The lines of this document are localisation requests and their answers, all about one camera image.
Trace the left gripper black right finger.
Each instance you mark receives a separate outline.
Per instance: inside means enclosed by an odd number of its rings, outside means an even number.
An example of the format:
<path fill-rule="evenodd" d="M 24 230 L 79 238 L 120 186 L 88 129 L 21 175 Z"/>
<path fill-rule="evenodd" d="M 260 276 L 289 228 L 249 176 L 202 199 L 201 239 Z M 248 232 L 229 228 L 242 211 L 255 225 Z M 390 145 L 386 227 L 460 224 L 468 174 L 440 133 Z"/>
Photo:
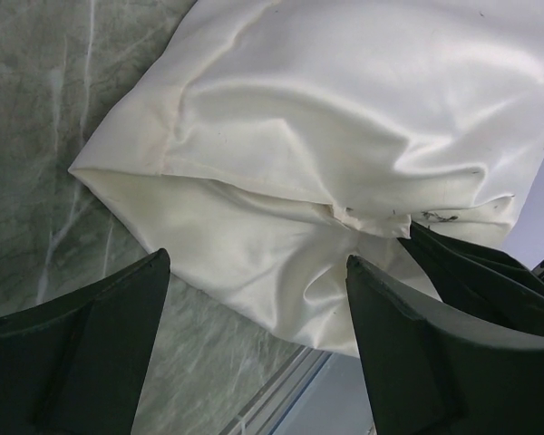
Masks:
<path fill-rule="evenodd" d="M 544 434 L 544 337 L 466 314 L 347 260 L 346 291 L 380 434 Z"/>

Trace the cream pillowcase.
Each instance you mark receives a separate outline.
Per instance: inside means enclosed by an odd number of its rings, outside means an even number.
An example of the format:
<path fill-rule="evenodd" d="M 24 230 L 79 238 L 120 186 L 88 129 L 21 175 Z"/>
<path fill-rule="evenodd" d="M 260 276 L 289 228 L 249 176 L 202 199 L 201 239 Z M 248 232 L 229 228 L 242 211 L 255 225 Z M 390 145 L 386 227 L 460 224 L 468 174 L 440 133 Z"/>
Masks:
<path fill-rule="evenodd" d="M 346 261 L 427 295 L 412 223 L 487 247 L 544 159 L 544 1 L 199 1 L 70 172 L 172 273 L 355 356 Z"/>

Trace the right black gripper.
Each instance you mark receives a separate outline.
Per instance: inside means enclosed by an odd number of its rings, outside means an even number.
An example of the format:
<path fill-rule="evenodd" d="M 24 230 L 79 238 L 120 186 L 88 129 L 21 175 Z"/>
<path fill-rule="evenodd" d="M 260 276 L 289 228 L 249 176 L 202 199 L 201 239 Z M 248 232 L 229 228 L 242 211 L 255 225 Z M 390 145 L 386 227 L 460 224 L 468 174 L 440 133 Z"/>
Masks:
<path fill-rule="evenodd" d="M 465 342 L 544 349 L 544 281 L 507 254 L 413 223 L 398 241 L 423 270 Z"/>

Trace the aluminium front rail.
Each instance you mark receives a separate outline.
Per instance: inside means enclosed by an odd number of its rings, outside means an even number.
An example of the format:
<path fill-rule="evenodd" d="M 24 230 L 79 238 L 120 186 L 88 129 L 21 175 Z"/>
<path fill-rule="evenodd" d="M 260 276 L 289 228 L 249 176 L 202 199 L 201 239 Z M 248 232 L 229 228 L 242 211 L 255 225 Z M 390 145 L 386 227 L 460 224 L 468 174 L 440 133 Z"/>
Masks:
<path fill-rule="evenodd" d="M 327 352 L 298 347 L 220 434 L 273 434 L 330 356 Z"/>

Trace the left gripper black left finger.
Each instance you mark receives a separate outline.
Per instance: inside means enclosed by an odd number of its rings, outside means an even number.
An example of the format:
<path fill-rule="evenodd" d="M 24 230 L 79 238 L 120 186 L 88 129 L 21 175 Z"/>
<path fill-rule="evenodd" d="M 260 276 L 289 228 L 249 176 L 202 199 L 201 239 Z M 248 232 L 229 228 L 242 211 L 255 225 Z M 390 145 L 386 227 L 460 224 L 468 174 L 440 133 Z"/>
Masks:
<path fill-rule="evenodd" d="M 0 317 L 0 434 L 128 434 L 170 281 L 160 249 Z"/>

